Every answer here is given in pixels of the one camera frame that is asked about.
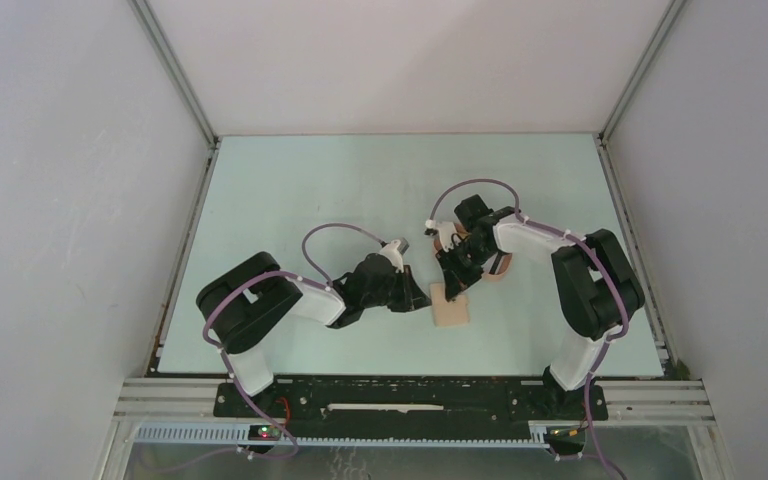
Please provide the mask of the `pink oval card tray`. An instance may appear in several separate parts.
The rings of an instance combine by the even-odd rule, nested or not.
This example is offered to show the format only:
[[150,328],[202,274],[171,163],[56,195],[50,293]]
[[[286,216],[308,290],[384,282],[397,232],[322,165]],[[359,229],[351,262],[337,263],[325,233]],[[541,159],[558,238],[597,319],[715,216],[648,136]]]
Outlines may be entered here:
[[[472,237],[474,239],[481,238],[482,240],[488,240],[483,234],[472,233],[466,230],[464,231],[465,233],[464,233],[463,239],[465,239],[466,237]],[[490,241],[492,245],[495,247],[494,243],[491,240],[488,240],[488,241]],[[487,279],[487,280],[495,281],[502,278],[506,274],[511,264],[512,258],[513,258],[512,254],[497,250],[497,255],[485,264],[484,266],[485,272],[482,275],[482,278],[480,280]]]

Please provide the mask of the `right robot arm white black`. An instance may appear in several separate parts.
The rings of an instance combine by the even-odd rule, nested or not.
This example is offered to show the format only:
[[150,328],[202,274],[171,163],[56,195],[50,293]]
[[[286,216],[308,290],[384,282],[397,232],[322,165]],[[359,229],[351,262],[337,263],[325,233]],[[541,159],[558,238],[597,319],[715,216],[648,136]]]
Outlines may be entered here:
[[606,229],[579,237],[530,219],[514,206],[490,209],[473,195],[461,201],[456,222],[429,218],[425,232],[437,242],[435,257],[447,301],[488,277],[498,257],[525,256],[552,269],[567,333],[542,375],[545,411],[566,418],[582,403],[584,390],[607,346],[629,330],[645,295],[616,235]]

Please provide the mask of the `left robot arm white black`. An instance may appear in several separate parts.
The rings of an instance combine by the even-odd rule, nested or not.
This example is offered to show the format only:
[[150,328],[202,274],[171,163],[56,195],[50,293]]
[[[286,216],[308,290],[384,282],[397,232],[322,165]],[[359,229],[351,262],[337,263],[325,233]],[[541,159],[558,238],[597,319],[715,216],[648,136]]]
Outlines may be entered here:
[[341,329],[371,308],[410,313],[432,305],[398,252],[371,253],[332,284],[283,270],[259,252],[203,287],[196,306],[205,320],[203,338],[241,387],[237,402],[252,416],[276,403],[274,374],[260,344],[287,316]]

